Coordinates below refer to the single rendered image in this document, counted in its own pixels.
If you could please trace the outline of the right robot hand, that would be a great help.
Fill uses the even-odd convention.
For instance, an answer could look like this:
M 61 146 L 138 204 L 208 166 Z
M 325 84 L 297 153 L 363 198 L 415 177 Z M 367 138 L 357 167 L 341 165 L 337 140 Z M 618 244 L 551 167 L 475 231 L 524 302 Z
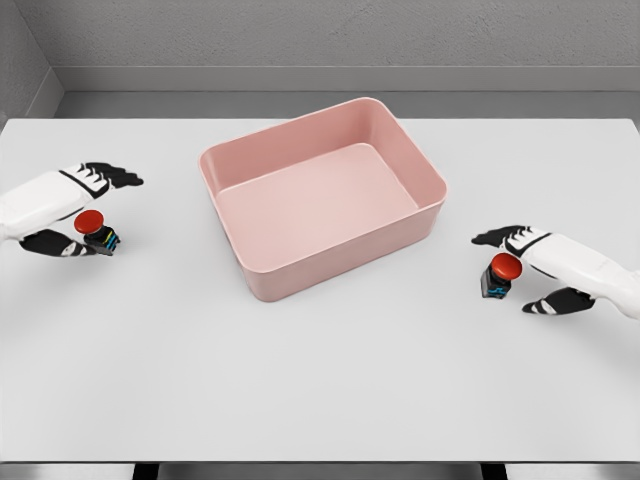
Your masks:
M 563 234 L 532 226 L 511 225 L 491 229 L 476 235 L 472 242 L 503 250 L 534 270 L 565 284 L 563 288 L 525 304 L 522 311 L 529 314 L 582 312 L 591 309 L 601 298 L 616 307 L 611 301 L 614 280 L 619 273 L 631 271 Z

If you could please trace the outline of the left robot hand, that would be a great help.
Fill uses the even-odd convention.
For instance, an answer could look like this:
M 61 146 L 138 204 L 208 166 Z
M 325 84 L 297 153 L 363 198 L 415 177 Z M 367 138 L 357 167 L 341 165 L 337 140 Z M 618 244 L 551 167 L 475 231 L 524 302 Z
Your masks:
M 15 240 L 26 251 L 51 257 L 99 254 L 50 226 L 110 190 L 142 184 L 137 174 L 101 162 L 46 172 L 0 195 L 0 244 Z

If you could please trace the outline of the red button industrial switch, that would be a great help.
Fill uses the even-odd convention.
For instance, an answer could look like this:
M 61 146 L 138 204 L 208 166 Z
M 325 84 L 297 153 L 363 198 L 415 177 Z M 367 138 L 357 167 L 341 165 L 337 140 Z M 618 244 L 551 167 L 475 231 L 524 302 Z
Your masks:
M 97 253 L 112 256 L 120 243 L 115 230 L 104 223 L 104 215 L 98 210 L 85 210 L 74 220 L 75 230 L 83 235 L 86 244 Z
M 509 293 L 512 281 L 522 274 L 521 261 L 509 253 L 493 257 L 480 279 L 483 298 L 503 299 Z

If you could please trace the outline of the pink rectangular basket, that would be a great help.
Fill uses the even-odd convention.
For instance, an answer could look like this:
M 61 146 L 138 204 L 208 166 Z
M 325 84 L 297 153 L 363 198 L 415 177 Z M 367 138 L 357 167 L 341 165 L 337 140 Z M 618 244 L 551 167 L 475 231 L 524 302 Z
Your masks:
M 205 150 L 245 281 L 277 301 L 426 238 L 447 185 L 391 111 L 357 98 Z

